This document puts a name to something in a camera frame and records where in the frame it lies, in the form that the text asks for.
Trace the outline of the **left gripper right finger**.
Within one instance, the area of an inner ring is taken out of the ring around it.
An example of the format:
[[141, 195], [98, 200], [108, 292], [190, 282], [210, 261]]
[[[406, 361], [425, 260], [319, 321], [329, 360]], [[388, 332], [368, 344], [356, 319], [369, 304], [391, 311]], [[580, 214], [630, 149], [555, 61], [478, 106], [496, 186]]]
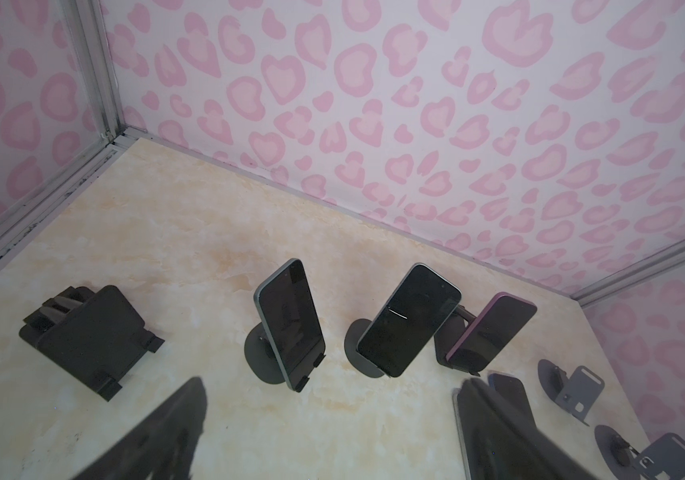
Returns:
[[594, 478], [478, 378], [455, 390], [455, 417], [468, 479]]

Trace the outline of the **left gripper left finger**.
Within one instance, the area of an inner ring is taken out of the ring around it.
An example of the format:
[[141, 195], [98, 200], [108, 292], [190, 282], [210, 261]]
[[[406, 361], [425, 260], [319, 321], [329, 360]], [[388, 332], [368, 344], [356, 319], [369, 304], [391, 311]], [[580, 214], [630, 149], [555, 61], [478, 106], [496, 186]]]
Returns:
[[204, 382], [192, 377], [76, 477], [190, 479], [206, 409]]

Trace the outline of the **silver phone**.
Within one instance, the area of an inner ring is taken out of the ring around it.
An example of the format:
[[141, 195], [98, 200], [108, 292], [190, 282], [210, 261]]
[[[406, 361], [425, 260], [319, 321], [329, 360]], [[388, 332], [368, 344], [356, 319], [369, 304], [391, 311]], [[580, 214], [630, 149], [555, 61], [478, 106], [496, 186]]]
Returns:
[[535, 422], [529, 399], [523, 383], [516, 377], [492, 372], [487, 376], [488, 385], [518, 412], [532, 423]]

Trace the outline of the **purple phone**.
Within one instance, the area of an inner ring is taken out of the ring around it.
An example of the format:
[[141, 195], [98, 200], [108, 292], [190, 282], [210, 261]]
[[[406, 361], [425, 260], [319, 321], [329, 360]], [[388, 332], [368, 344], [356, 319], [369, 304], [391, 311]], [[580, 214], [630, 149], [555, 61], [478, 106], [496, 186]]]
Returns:
[[461, 338], [473, 352], [472, 367], [478, 374], [502, 352], [536, 312], [534, 303], [515, 295], [499, 292], [492, 297]]

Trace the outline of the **green phone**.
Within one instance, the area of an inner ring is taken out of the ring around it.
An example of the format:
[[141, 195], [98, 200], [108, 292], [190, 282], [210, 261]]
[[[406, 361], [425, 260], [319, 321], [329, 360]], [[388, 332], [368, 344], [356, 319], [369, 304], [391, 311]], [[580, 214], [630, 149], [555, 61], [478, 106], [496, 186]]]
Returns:
[[460, 304], [461, 291], [422, 263], [400, 281], [355, 344], [384, 375], [398, 378]]

